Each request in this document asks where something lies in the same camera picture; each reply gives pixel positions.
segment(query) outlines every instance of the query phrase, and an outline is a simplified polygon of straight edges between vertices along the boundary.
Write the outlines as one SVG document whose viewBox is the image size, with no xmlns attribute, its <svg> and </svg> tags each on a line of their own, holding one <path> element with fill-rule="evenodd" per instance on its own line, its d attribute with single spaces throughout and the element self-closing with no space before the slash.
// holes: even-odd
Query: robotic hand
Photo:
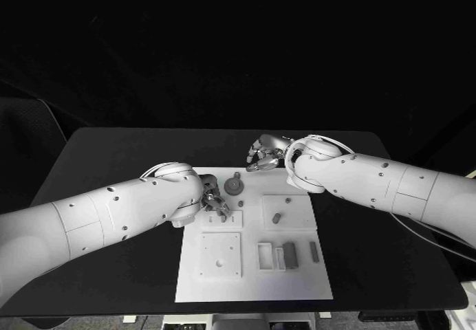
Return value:
<svg viewBox="0 0 476 330">
<path fill-rule="evenodd" d="M 308 193 L 329 191 L 367 208 L 444 229 L 476 247 L 476 181 L 354 153 L 320 135 L 292 140 L 262 134 L 246 158 L 246 171 L 266 171 L 284 160 L 287 183 Z"/>
<path fill-rule="evenodd" d="M 166 163 L 140 178 L 0 215 L 0 307 L 37 276 L 170 221 L 180 228 L 203 208 L 228 215 L 213 175 Z"/>
</svg>

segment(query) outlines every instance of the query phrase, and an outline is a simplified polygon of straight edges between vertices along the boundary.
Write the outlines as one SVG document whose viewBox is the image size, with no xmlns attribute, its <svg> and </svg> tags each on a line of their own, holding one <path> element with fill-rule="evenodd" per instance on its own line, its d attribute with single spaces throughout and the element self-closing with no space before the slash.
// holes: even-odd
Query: black table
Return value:
<svg viewBox="0 0 476 330">
<path fill-rule="evenodd" d="M 362 132 L 80 129 L 33 205 L 138 177 L 163 162 L 243 167 L 249 145 L 262 133 L 291 138 L 317 133 L 343 142 L 356 153 L 388 157 L 379 138 Z M 34 175 L 33 166 L 27 175 Z M 311 195 L 311 200 L 334 300 L 174 303 L 183 228 L 166 222 L 34 279 L 1 308 L 0 316 L 464 308 L 467 298 L 440 249 L 386 213 L 326 192 Z"/>
</svg>

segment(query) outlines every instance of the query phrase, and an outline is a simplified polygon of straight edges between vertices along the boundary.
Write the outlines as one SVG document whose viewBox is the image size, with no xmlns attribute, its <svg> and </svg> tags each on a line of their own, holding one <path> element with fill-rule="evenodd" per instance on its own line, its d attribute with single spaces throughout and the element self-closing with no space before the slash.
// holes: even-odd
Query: white platform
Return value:
<svg viewBox="0 0 476 330">
<path fill-rule="evenodd" d="M 307 192 L 285 183 L 287 172 L 277 168 L 265 172 L 248 173 L 243 168 L 193 168 L 199 174 L 212 174 L 217 178 L 220 195 L 230 210 L 242 211 L 242 228 L 209 228 L 209 212 L 200 211 L 194 222 L 184 227 L 181 257 L 179 266 L 179 281 L 176 286 L 176 302 L 216 302 L 254 300 L 318 300 L 331 299 L 331 289 L 327 278 L 324 258 L 321 255 L 317 231 L 265 230 L 262 196 L 281 195 L 307 196 Z M 239 172 L 243 182 L 243 192 L 229 196 L 223 190 L 223 182 Z M 202 234 L 206 232 L 241 234 L 241 276 L 235 278 L 203 278 L 200 276 Z M 278 271 L 275 248 L 285 242 L 292 242 L 297 249 L 298 268 Z M 313 262 L 310 241 L 318 249 L 318 263 Z M 256 244 L 271 243 L 274 271 L 258 270 Z"/>
</svg>

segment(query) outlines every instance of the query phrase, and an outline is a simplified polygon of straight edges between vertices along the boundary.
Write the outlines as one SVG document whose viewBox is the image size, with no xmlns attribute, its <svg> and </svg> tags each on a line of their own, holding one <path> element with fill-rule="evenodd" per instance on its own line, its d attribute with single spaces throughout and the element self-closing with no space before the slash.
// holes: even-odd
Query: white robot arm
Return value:
<svg viewBox="0 0 476 330">
<path fill-rule="evenodd" d="M 271 170 L 284 159 L 290 185 L 310 193 L 326 190 L 367 208 L 409 217 L 476 247 L 473 179 L 353 152 L 341 155 L 318 135 L 294 141 L 264 134 L 249 149 L 248 162 L 255 153 L 259 160 L 248 166 L 249 172 Z"/>
<path fill-rule="evenodd" d="M 213 175 L 183 163 L 153 169 L 154 177 L 0 215 L 0 307 L 37 276 L 164 221 L 183 227 L 202 207 L 229 213 Z"/>
</svg>

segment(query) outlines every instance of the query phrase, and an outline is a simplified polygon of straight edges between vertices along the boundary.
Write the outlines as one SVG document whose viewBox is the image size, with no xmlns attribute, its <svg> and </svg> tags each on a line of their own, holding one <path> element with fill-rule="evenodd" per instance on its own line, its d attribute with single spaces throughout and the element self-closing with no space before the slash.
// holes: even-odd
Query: floor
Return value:
<svg viewBox="0 0 476 330">
<path fill-rule="evenodd" d="M 160 330 L 163 316 L 138 316 L 134 324 L 122 324 L 121 316 L 70 318 L 54 330 Z M 417 330 L 415 322 L 369 322 L 357 320 L 357 312 L 331 313 L 331 319 L 316 319 L 321 330 Z M 0 330 L 36 330 L 20 318 L 0 318 Z"/>
</svg>

